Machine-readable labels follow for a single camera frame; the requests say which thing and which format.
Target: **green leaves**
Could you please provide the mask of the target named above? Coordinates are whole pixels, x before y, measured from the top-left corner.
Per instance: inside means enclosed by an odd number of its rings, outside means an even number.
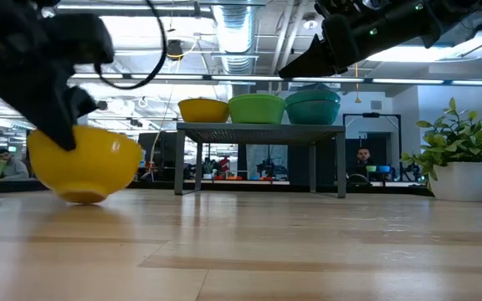
[[[452,97],[451,100],[449,101],[449,108],[454,111],[457,110],[457,101],[455,100],[454,97]]]
[[[471,147],[469,151],[471,151],[472,154],[477,155],[481,152],[481,149],[478,149],[477,147]]]
[[[418,127],[424,128],[424,129],[433,127],[433,125],[431,125],[431,123],[428,122],[428,121],[418,121],[418,122],[416,122],[416,125]]]
[[[468,113],[468,119],[469,121],[474,121],[475,118],[477,118],[477,115],[479,113],[477,113],[477,111],[471,111]]]
[[[450,152],[455,152],[457,151],[457,147],[461,144],[463,144],[463,142],[465,142],[465,140],[456,140],[455,142],[453,142],[451,145],[449,145],[448,147],[445,148],[446,151],[450,151]]]
[[[449,101],[445,114],[437,118],[433,124],[421,120],[416,123],[420,128],[427,129],[423,133],[421,154],[404,154],[405,164],[417,164],[422,168],[422,174],[436,179],[434,166],[447,166],[450,162],[482,162],[482,119],[475,110],[457,110],[456,100]]]

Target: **yellow bowl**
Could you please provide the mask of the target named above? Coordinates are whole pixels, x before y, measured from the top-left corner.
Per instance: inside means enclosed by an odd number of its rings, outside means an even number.
[[[177,104],[185,122],[226,122],[228,104],[213,99],[186,99]]]
[[[41,131],[28,137],[37,178],[69,202],[102,202],[127,187],[141,163],[141,147],[127,137],[85,125],[74,126],[77,147],[66,151]]]

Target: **white pot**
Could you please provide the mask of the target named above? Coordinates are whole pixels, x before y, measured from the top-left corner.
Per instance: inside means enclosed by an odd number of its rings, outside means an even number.
[[[429,178],[439,200],[482,202],[482,162],[451,162],[434,166],[437,181]]]

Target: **metal table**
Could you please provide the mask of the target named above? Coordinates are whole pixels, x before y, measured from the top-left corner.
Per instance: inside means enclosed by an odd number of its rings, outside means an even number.
[[[176,143],[176,179],[174,192],[183,194],[183,160],[185,137],[197,142],[195,191],[201,189],[204,143],[249,145],[308,145],[310,147],[310,191],[316,192],[315,146],[335,137],[337,154],[338,197],[346,196],[345,126],[329,125],[241,125],[178,123]]]

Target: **table leg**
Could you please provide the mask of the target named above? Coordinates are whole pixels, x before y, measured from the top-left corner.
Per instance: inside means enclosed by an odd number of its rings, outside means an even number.
[[[195,175],[194,190],[200,191],[202,189],[202,142],[197,144],[197,174]]]
[[[316,145],[310,145],[308,164],[310,165],[310,192],[317,192],[317,170],[315,163]]]
[[[336,154],[337,154],[337,176],[338,176],[338,197],[346,196],[346,158],[345,158],[345,133],[336,135]]]
[[[178,130],[176,136],[176,175],[174,179],[174,194],[183,194],[183,160],[185,153],[185,130]]]

